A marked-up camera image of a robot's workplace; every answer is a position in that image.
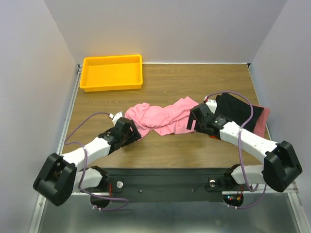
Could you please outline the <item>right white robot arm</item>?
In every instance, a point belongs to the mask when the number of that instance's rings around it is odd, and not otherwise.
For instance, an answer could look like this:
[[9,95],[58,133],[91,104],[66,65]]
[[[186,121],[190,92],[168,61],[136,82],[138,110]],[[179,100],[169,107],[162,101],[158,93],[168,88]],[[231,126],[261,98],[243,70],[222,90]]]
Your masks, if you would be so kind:
[[236,184],[265,184],[277,192],[286,190],[302,173],[294,147],[287,141],[277,143],[243,129],[231,119],[214,114],[210,102],[190,110],[187,129],[205,133],[254,156],[261,165],[232,167],[229,177]]

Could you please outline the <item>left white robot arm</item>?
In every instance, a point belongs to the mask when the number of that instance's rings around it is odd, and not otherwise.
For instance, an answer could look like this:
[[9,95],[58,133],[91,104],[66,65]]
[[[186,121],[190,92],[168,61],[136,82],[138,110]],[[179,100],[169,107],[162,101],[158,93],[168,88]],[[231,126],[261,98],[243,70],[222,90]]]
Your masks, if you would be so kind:
[[72,193],[98,187],[107,180],[108,175],[103,169],[87,168],[89,163],[140,139],[134,121],[120,117],[112,128],[88,144],[62,155],[50,154],[34,181],[33,189],[55,206],[60,206]]

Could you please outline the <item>pink t shirt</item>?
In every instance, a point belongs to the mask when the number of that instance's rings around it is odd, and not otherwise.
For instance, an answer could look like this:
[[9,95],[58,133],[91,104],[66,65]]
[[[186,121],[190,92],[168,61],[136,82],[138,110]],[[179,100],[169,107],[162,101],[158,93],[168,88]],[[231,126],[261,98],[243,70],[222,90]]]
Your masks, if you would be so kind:
[[194,132],[194,125],[187,129],[190,109],[198,103],[190,97],[180,98],[166,107],[140,103],[125,112],[127,119],[133,120],[140,135],[145,137],[150,131],[160,136]]

